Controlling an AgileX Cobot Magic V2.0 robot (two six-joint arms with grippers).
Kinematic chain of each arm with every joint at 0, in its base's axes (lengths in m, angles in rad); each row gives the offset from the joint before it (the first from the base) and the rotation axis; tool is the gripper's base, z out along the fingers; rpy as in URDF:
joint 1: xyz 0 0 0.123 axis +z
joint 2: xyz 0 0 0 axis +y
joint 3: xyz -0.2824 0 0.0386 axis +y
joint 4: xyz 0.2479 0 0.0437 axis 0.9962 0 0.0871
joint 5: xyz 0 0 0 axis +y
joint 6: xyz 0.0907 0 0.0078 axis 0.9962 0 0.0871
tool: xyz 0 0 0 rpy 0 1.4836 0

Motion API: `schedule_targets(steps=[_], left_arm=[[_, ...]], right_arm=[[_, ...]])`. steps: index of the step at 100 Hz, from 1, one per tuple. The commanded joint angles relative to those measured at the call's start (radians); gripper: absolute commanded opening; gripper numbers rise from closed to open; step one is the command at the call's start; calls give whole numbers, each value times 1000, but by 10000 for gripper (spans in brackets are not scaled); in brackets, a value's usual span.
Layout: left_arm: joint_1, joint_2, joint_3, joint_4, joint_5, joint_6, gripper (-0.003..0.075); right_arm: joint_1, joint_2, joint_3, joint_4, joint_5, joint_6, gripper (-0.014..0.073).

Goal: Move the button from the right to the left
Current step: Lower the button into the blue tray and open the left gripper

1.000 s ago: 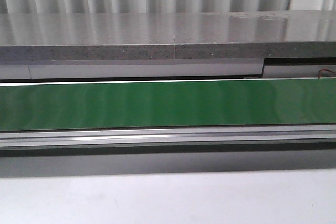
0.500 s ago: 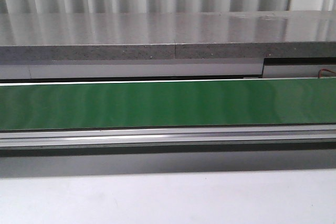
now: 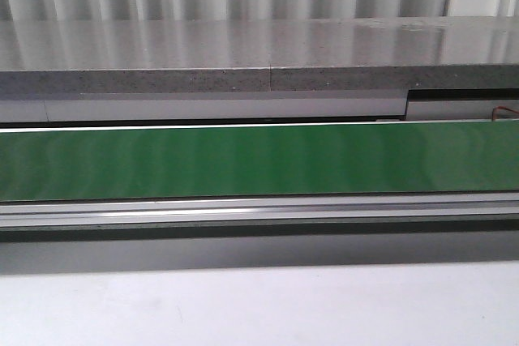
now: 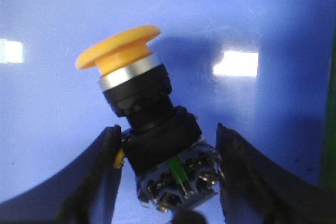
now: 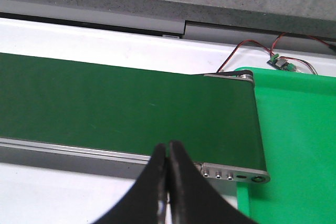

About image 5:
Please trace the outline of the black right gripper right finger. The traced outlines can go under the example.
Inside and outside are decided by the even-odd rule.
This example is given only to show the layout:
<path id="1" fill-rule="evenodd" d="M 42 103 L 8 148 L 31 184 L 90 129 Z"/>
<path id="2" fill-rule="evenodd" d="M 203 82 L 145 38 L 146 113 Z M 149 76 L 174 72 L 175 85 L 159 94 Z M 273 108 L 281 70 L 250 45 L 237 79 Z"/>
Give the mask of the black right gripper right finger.
<path id="1" fill-rule="evenodd" d="M 255 223 L 202 177 L 180 141 L 170 141 L 168 162 L 173 223 Z"/>

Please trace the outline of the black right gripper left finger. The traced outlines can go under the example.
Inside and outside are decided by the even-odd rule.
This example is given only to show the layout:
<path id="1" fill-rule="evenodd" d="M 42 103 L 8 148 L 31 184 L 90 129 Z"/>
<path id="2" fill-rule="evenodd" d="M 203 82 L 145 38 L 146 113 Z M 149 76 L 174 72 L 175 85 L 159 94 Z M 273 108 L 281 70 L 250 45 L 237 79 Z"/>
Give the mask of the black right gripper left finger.
<path id="1" fill-rule="evenodd" d="M 97 223 L 165 223 L 165 158 L 166 147 L 158 144 L 133 186 Z"/>

